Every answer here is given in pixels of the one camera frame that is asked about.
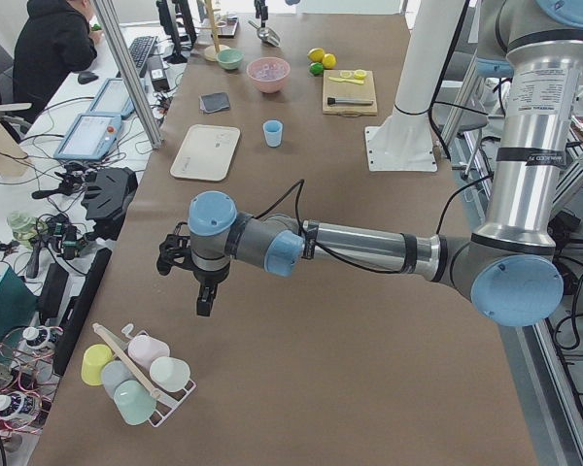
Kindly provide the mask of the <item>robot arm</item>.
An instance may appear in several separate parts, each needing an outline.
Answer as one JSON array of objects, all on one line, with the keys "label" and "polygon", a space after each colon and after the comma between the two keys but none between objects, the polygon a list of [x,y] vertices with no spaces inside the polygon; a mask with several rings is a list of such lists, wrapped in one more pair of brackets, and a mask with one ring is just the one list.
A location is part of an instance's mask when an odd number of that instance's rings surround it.
[{"label": "robot arm", "polygon": [[200,284],[196,310],[211,313],[232,260],[288,276],[296,263],[327,255],[381,275],[417,274],[454,288],[503,326],[553,314],[563,279],[549,234],[553,198],[583,69],[583,1],[485,1],[477,65],[511,75],[496,166],[484,216],[466,237],[427,238],[286,217],[254,216],[225,193],[189,204],[189,267]]}]

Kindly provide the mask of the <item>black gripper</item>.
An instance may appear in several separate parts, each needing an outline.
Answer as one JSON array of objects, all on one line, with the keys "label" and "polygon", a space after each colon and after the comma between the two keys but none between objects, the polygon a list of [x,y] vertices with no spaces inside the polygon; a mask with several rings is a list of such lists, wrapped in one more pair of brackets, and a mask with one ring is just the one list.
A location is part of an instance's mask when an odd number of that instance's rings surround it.
[{"label": "black gripper", "polygon": [[265,0],[255,0],[254,7],[257,15],[265,15],[267,13]]},{"label": "black gripper", "polygon": [[229,274],[229,266],[225,265],[219,270],[208,271],[195,268],[194,276],[200,283],[199,293],[196,300],[196,313],[199,316],[209,316],[217,297],[217,286],[226,280]]}]

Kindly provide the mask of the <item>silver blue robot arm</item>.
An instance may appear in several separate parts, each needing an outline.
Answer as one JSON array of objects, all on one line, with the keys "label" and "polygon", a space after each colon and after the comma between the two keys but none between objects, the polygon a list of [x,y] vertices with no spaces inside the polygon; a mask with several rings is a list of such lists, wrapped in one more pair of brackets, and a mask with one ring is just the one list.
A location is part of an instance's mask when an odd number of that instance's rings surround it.
[{"label": "silver blue robot arm", "polygon": [[263,7],[272,14],[294,14],[299,1],[296,0],[254,0],[255,12],[260,12]]}]

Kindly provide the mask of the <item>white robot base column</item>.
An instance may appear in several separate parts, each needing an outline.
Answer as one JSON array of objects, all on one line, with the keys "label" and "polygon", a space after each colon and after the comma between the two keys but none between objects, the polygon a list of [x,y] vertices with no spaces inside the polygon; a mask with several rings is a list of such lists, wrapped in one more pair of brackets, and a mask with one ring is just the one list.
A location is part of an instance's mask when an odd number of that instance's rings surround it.
[{"label": "white robot base column", "polygon": [[430,104],[467,9],[464,0],[426,0],[420,4],[392,114],[382,125],[365,128],[370,171],[437,170],[429,125]]}]

